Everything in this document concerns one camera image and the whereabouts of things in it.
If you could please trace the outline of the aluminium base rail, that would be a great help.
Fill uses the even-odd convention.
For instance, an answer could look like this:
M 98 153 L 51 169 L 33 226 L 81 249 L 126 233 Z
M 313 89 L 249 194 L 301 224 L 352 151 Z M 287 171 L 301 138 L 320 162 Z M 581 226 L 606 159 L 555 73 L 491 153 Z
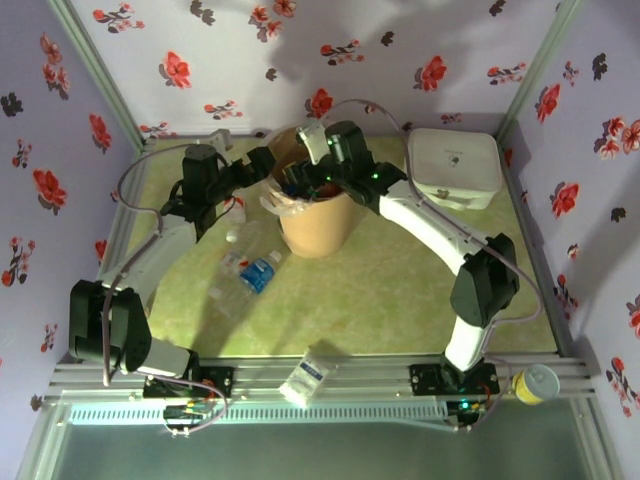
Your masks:
M 496 395 L 414 396 L 409 366 L 440 364 L 435 355 L 364 355 L 328 357 L 337 365 L 314 397 L 330 403 L 409 402 L 439 397 L 447 401 L 478 399 L 493 401 L 511 389 L 511 378 L 533 364 L 550 367 L 560 381 L 560 397 L 594 396 L 587 367 L 582 360 L 551 353 L 500 354 L 487 363 L 495 365 L 500 392 Z M 200 366 L 229 366 L 235 369 L 231 401 L 245 403 L 279 402 L 278 388 L 298 363 L 295 356 L 205 358 Z M 45 404 L 68 402 L 141 402 L 148 379 L 143 375 L 115 374 L 110 386 L 104 386 L 99 365 L 88 362 L 62 363 L 55 367 L 49 385 L 42 393 Z

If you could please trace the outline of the right controller board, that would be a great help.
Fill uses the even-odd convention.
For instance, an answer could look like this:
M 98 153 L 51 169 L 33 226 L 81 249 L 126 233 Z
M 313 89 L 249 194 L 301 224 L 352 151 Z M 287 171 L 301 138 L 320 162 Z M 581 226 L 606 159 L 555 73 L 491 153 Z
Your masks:
M 485 413 L 485 404 L 476 400 L 461 399 L 446 402 L 448 422 L 456 433 L 469 433 Z

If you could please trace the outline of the left controller board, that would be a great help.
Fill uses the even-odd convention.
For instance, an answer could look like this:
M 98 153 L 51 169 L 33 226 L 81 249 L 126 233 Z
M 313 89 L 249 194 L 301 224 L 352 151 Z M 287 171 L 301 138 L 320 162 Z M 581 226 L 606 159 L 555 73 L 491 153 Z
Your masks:
M 190 401 L 183 405 L 169 405 L 162 414 L 166 430 L 174 437 L 189 436 L 190 430 L 208 420 L 212 415 L 210 402 Z

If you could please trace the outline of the controller board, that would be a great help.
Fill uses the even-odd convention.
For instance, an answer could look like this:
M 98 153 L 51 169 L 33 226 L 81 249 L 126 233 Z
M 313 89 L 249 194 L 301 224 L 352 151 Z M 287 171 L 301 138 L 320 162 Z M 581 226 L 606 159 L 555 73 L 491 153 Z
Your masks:
M 469 433 L 485 413 L 485 404 L 476 400 L 461 399 L 446 402 L 448 422 L 456 433 Z
M 162 414 L 166 430 L 174 437 L 189 436 L 190 430 L 208 420 L 212 415 L 210 402 L 190 401 L 183 405 L 169 405 Z

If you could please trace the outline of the tan round waste bin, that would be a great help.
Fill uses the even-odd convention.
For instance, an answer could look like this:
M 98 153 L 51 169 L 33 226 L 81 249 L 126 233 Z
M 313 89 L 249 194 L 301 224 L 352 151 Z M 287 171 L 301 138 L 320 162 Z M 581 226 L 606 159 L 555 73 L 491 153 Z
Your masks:
M 321 207 L 319 211 L 298 217 L 281 217 L 282 237 L 291 252 L 303 258 L 324 258 L 344 245 L 355 225 L 355 212 Z

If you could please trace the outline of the white lidded storage box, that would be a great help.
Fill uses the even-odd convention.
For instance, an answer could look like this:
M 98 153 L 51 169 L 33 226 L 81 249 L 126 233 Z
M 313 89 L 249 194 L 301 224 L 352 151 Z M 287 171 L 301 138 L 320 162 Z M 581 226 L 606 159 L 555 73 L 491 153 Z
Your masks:
M 501 190 L 498 146 L 486 133 L 421 128 L 408 148 L 414 182 L 441 207 L 484 210 Z

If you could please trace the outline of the aluminium corner post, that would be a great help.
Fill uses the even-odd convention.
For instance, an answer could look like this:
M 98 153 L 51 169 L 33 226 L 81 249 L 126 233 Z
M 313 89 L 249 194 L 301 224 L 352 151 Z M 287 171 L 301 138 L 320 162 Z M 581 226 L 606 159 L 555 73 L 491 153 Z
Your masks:
M 72 5 L 71 0 L 46 0 L 46 3 L 75 47 L 102 97 L 116 116 L 120 127 L 124 130 L 128 139 L 136 149 L 142 151 L 145 146 L 145 140 L 139 133 L 134 117 L 124 97 L 103 61 L 94 41 L 82 23 L 78 12 Z
M 505 117 L 501 122 L 496 140 L 498 143 L 503 142 L 510 131 L 515 126 L 516 120 L 523 110 L 525 103 L 533 94 L 537 82 L 543 78 L 548 65 L 552 62 L 554 56 L 561 47 L 564 37 L 566 36 L 572 24 L 574 16 L 580 10 L 585 0 L 561 0 L 558 10 L 554 16 L 542 43 L 536 51 L 536 54 L 528 67 Z

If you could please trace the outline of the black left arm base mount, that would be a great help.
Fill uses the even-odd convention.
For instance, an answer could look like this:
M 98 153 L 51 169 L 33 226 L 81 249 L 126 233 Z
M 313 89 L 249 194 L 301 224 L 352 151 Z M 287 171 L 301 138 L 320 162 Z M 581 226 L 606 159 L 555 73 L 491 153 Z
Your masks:
M 196 399 L 219 398 L 215 392 L 202 387 L 202 384 L 214 387 L 229 398 L 234 384 L 235 369 L 229 366 L 199 366 L 191 368 L 180 380 L 198 383 L 198 386 L 185 385 L 154 377 L 147 379 L 143 387 L 146 399 Z

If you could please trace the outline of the aluminium side rail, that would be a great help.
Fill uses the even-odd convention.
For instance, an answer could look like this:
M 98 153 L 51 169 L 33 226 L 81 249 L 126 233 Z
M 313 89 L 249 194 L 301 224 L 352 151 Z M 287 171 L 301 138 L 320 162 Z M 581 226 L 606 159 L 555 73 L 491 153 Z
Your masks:
M 499 147 L 501 148 L 502 172 L 531 265 L 531 277 L 536 283 L 546 323 L 553 336 L 554 347 L 549 349 L 549 352 L 556 353 L 561 357 L 572 357 L 574 355 L 573 340 L 561 305 L 553 293 L 553 288 L 556 286 L 555 277 L 551 274 L 544 251 L 541 249 L 544 242 L 530 212 L 529 201 L 522 200 L 524 189 L 515 169 L 516 153 L 511 146 L 499 143 Z
M 137 205 L 142 195 L 145 180 L 146 167 L 138 165 L 132 167 L 127 173 L 123 173 L 116 186 L 120 187 L 122 197 L 127 203 Z M 107 238 L 106 251 L 100 262 L 97 278 L 115 267 L 126 257 L 136 216 L 137 213 L 135 211 L 118 201 L 116 214 Z

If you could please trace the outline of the Pocari Sweat plastic bottle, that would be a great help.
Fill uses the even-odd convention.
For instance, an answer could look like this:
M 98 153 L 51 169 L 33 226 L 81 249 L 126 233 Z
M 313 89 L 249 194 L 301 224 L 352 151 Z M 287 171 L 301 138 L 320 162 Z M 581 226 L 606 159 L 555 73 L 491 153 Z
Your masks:
M 240 274 L 240 281 L 235 295 L 228 301 L 217 301 L 220 312 L 228 318 L 239 315 L 254 296 L 264 292 L 273 280 L 281 261 L 282 254 L 277 250 L 251 260 L 246 269 Z

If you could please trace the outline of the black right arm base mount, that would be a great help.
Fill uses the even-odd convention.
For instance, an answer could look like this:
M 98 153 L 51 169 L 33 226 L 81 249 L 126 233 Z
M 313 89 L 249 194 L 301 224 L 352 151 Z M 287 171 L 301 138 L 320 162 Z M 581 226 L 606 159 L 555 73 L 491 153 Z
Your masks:
M 480 362 L 459 372 L 449 364 L 413 364 L 409 380 L 414 396 L 496 395 L 500 392 L 494 364 Z

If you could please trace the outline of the white plastic packet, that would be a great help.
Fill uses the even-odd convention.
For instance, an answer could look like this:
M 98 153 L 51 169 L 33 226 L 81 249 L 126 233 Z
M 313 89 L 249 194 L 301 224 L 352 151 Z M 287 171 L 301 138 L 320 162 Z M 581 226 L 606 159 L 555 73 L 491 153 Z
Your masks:
M 308 349 L 279 386 L 279 393 L 290 403 L 306 409 L 337 365 L 316 349 Z

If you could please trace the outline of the yellow can with silver lid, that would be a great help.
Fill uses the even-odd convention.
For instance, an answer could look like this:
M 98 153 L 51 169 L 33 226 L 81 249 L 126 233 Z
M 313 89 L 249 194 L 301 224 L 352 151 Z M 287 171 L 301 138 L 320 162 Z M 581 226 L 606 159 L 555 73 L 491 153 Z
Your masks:
M 548 366 L 533 364 L 518 372 L 511 380 L 516 398 L 526 405 L 538 405 L 555 399 L 560 393 L 557 374 Z

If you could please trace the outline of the clear plastic bin liner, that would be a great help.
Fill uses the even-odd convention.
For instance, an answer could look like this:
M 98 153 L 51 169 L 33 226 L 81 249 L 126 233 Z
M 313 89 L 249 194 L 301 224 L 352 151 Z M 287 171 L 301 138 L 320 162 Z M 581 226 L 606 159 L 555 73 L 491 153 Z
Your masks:
M 321 207 L 334 208 L 337 211 L 355 209 L 355 203 L 344 191 L 330 199 L 300 198 L 293 199 L 283 192 L 282 170 L 286 166 L 294 166 L 308 159 L 306 148 L 296 138 L 296 129 L 300 124 L 289 124 L 270 132 L 262 141 L 262 146 L 269 147 L 276 158 L 271 174 L 265 182 L 261 197 L 263 206 L 281 217 L 298 217 L 319 211 Z

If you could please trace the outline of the clear bottle white red label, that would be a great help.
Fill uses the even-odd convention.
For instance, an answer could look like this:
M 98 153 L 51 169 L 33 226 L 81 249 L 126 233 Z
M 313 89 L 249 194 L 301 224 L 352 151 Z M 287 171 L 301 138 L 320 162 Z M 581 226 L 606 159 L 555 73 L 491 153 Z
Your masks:
M 227 249 L 218 263 L 215 281 L 209 290 L 216 301 L 228 301 L 235 295 L 240 274 L 246 269 L 259 247 L 263 225 L 258 220 L 233 226 L 226 234 Z

